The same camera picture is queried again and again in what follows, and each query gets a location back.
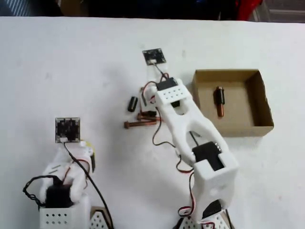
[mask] wire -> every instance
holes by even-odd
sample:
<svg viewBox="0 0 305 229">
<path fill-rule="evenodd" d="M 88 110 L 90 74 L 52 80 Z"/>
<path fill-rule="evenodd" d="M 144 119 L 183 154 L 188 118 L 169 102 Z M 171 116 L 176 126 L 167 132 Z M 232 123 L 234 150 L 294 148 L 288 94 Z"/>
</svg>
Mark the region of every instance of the wire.
<svg viewBox="0 0 305 229">
<path fill-rule="evenodd" d="M 160 111 L 159 111 L 159 109 L 158 109 L 157 107 L 156 107 L 156 110 L 157 110 L 157 112 L 159 113 L 159 117 L 161 118 Z M 167 144 L 170 144 L 172 147 L 176 148 L 176 147 L 174 146 L 174 144 L 172 144 L 172 143 L 170 143 L 170 142 L 168 142 L 168 141 L 160 142 L 160 143 L 155 143 L 155 142 L 154 142 L 154 138 L 156 137 L 158 131 L 160 130 L 161 124 L 162 124 L 162 121 L 160 120 L 159 126 L 158 126 L 157 130 L 156 130 L 156 132 L 154 132 L 154 134 L 153 134 L 153 136 L 152 136 L 152 138 L 153 138 L 153 139 L 152 139 L 152 143 L 153 143 L 155 146 L 160 146 L 160 145 L 162 145 L 162 144 L 167 143 Z"/>
<path fill-rule="evenodd" d="M 101 200 L 102 200 L 102 202 L 103 202 L 103 204 L 104 204 L 104 206 L 105 206 L 106 212 L 107 212 L 107 214 L 109 215 L 110 226 L 111 226 L 111 228 L 114 228 L 114 227 L 113 227 L 113 221 L 112 221 L 112 217 L 111 217 L 110 211 L 109 211 L 109 209 L 108 209 L 108 206 L 107 206 L 107 204 L 106 204 L 106 201 L 104 200 L 104 197 L 102 196 L 100 190 L 98 189 L 98 187 L 97 187 L 96 184 L 94 183 L 94 181 L 93 181 L 93 179 L 91 178 L 91 176 L 89 175 L 88 171 L 87 171 L 87 170 L 84 168 L 84 166 L 78 161 L 78 159 L 76 159 L 76 158 L 73 156 L 73 154 L 68 150 L 68 148 L 66 147 L 66 142 L 63 142 L 62 144 L 63 144 L 63 146 L 65 147 L 65 149 L 67 150 L 67 152 L 68 152 L 69 156 L 72 158 L 72 160 L 73 160 L 76 164 L 78 164 L 78 165 L 81 167 L 81 169 L 84 171 L 84 173 L 86 174 L 87 178 L 90 180 L 90 182 L 92 183 L 93 187 L 95 188 L 96 192 L 99 194 L 99 196 L 100 196 L 100 198 L 101 198 Z"/>
<path fill-rule="evenodd" d="M 192 136 L 192 138 L 193 138 L 194 142 L 196 143 L 196 145 L 199 146 L 197 140 L 195 139 L 195 137 L 194 137 L 194 135 L 193 135 L 193 133 L 191 131 L 190 131 L 190 135 Z"/>
<path fill-rule="evenodd" d="M 191 180 L 192 180 L 192 176 L 194 175 L 194 172 L 192 172 L 190 174 L 190 178 L 189 178 L 189 190 L 190 190 L 190 194 L 191 194 L 191 200 L 192 200 L 192 206 L 184 206 L 178 209 L 178 215 L 180 217 L 188 217 L 191 216 L 193 214 L 193 212 L 195 211 L 196 208 L 196 201 L 195 198 L 193 196 L 193 192 L 192 192 L 192 187 L 191 187 Z M 180 213 L 181 210 L 186 210 L 188 209 L 188 212 L 184 212 L 184 213 Z"/>
<path fill-rule="evenodd" d="M 41 201 L 34 195 L 34 194 L 30 194 L 27 191 L 27 188 L 31 185 L 31 183 L 34 180 L 38 180 L 38 179 L 42 179 L 42 178 L 53 178 L 53 184 L 54 185 L 62 185 L 62 181 L 58 178 L 58 176 L 55 175 L 43 175 L 43 176 L 38 176 L 38 177 L 33 177 L 23 188 L 23 192 L 24 194 L 30 198 L 31 200 L 34 200 L 38 206 L 38 210 L 40 209 L 40 207 L 44 207 L 46 204 L 45 203 L 41 203 Z"/>
<path fill-rule="evenodd" d="M 144 105 L 146 106 L 146 99 L 144 97 L 144 90 L 145 88 L 147 87 L 147 85 L 149 85 L 150 83 L 154 83 L 155 85 L 157 85 L 157 82 L 156 81 L 149 81 L 147 84 L 145 84 L 145 86 L 143 87 L 142 89 L 142 99 L 143 99 L 143 102 L 144 102 Z"/>
<path fill-rule="evenodd" d="M 169 79 L 169 75 L 168 73 L 163 73 L 160 68 L 157 66 L 156 63 L 154 63 L 154 66 L 158 69 L 158 71 L 161 73 L 161 79 L 160 82 L 162 81 L 163 78 L 165 78 L 165 80 Z"/>
<path fill-rule="evenodd" d="M 179 169 L 178 166 L 180 165 L 180 163 L 181 163 L 181 161 L 182 161 L 181 155 L 179 155 L 179 158 L 180 158 L 180 160 L 179 160 L 178 163 L 176 164 L 176 169 L 177 169 L 179 172 L 181 172 L 181 173 L 191 173 L 191 172 L 193 172 L 193 170 L 194 170 L 193 168 L 190 169 L 190 170 L 182 170 L 182 169 Z"/>
<path fill-rule="evenodd" d="M 157 66 L 157 64 L 156 64 L 156 63 L 153 63 L 153 64 L 154 64 L 154 66 L 159 70 L 159 72 L 161 73 L 161 75 L 163 76 L 164 73 L 160 70 L 160 68 Z"/>
<path fill-rule="evenodd" d="M 225 213 L 227 214 L 227 218 L 228 218 L 228 221 L 229 221 L 230 229 L 233 229 L 233 226 L 232 226 L 232 222 L 231 222 L 231 219 L 230 219 L 230 215 L 229 215 L 228 209 L 225 210 Z"/>
</svg>

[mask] circuit board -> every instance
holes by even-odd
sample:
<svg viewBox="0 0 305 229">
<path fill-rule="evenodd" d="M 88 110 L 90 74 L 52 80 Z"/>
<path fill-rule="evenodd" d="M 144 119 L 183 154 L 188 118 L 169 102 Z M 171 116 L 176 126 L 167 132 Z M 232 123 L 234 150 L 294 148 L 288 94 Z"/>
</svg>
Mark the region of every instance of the circuit board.
<svg viewBox="0 0 305 229">
<path fill-rule="evenodd" d="M 147 65 L 166 63 L 165 57 L 161 49 L 151 49 L 142 52 Z"/>
<path fill-rule="evenodd" d="M 55 141 L 61 142 L 61 137 L 66 137 L 68 142 L 79 142 L 81 140 L 80 118 L 56 118 Z"/>
</svg>

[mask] brown cardboard tray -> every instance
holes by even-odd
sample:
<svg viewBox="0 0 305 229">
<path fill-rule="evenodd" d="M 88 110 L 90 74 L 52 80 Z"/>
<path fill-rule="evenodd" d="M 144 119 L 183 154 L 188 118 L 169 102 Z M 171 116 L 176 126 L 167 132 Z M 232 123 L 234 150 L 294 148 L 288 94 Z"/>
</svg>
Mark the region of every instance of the brown cardboard tray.
<svg viewBox="0 0 305 229">
<path fill-rule="evenodd" d="M 224 88 L 224 117 L 217 115 L 213 93 Z M 196 70 L 193 99 L 223 136 L 264 136 L 274 128 L 262 76 L 257 69 Z"/>
</svg>

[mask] black wire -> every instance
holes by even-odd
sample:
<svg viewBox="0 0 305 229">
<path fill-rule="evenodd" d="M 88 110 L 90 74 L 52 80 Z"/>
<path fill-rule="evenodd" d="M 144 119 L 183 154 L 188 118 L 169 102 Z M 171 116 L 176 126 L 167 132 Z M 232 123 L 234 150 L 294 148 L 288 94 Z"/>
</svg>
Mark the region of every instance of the black wire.
<svg viewBox="0 0 305 229">
<path fill-rule="evenodd" d="M 94 183 L 93 179 L 91 178 L 91 176 L 89 175 L 88 171 L 84 168 L 84 166 L 78 161 L 78 159 L 76 159 L 72 153 L 68 150 L 68 148 L 66 147 L 66 143 L 62 143 L 63 146 L 66 148 L 68 154 L 70 155 L 70 157 L 72 158 L 72 160 L 79 165 L 79 167 L 81 167 L 81 169 L 84 171 L 84 173 L 86 174 L 87 178 L 90 180 L 90 182 L 92 183 L 93 187 L 95 188 L 96 192 L 99 194 L 104 206 L 105 206 L 105 209 L 107 211 L 107 214 L 109 215 L 109 219 L 110 219 L 110 224 L 111 224 L 111 228 L 113 229 L 113 221 L 112 221 L 112 217 L 111 217 L 111 214 L 110 214 L 110 211 L 108 209 L 108 206 L 106 204 L 106 201 L 104 200 L 104 197 L 102 196 L 100 190 L 98 189 L 98 187 L 96 186 L 96 184 Z"/>
<path fill-rule="evenodd" d="M 159 113 L 159 117 L 161 118 L 160 111 L 159 111 L 159 109 L 158 109 L 157 107 L 156 107 L 156 110 L 157 110 L 157 112 Z M 156 130 L 156 132 L 154 132 L 154 134 L 153 134 L 153 136 L 152 136 L 152 138 L 153 138 L 153 139 L 152 139 L 152 143 L 153 143 L 155 146 L 160 146 L 160 145 L 162 145 L 162 144 L 167 143 L 167 144 L 170 144 L 172 147 L 176 148 L 172 143 L 170 143 L 170 142 L 168 142 L 168 141 L 160 142 L 160 143 L 157 143 L 157 144 L 154 142 L 154 138 L 156 137 L 158 131 L 160 130 L 161 124 L 162 124 L 162 120 L 160 120 L 159 126 L 158 126 L 157 130 Z"/>
<path fill-rule="evenodd" d="M 43 176 L 38 176 L 38 177 L 33 177 L 23 188 L 23 192 L 24 194 L 30 198 L 31 200 L 34 200 L 38 206 L 38 210 L 41 208 L 41 207 L 44 207 L 46 204 L 45 203 L 41 203 L 41 201 L 34 195 L 34 194 L 30 194 L 28 193 L 27 191 L 27 188 L 31 185 L 31 183 L 34 181 L 34 180 L 38 180 L 38 179 L 42 179 L 42 178 L 53 178 L 53 183 L 54 185 L 61 185 L 62 184 L 62 181 L 55 175 L 43 175 Z"/>
<path fill-rule="evenodd" d="M 230 215 L 229 215 L 228 209 L 225 210 L 225 213 L 227 214 L 227 218 L 228 218 L 228 221 L 229 221 L 230 229 L 233 229 L 233 226 L 232 226 L 232 222 L 231 222 L 231 219 L 230 219 Z"/>
<path fill-rule="evenodd" d="M 197 142 L 197 140 L 195 139 L 195 137 L 194 137 L 194 135 L 193 135 L 193 133 L 190 131 L 190 135 L 192 136 L 192 138 L 194 139 L 194 142 L 196 143 L 196 145 L 197 146 L 199 146 L 199 144 L 198 144 L 198 142 Z"/>
<path fill-rule="evenodd" d="M 164 73 L 160 70 L 160 68 L 157 66 L 156 63 L 154 63 L 154 66 L 159 70 L 159 72 L 162 74 L 162 76 L 164 75 Z"/>
</svg>

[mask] copper standoff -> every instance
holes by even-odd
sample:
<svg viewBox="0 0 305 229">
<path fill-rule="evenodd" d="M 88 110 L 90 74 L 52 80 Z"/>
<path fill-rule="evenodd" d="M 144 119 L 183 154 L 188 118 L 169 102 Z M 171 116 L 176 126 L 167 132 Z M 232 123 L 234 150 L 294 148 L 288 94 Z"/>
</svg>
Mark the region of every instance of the copper standoff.
<svg viewBox="0 0 305 229">
<path fill-rule="evenodd" d="M 137 119 L 138 120 L 144 119 L 144 120 L 152 120 L 152 121 L 162 121 L 162 119 L 160 117 L 149 117 L 149 116 L 141 115 L 140 113 L 138 113 Z"/>
<path fill-rule="evenodd" d="M 124 122 L 124 128 L 129 129 L 129 127 L 134 127 L 134 126 L 143 126 L 143 125 L 156 125 L 156 121 L 142 121 L 142 122 Z"/>
</svg>

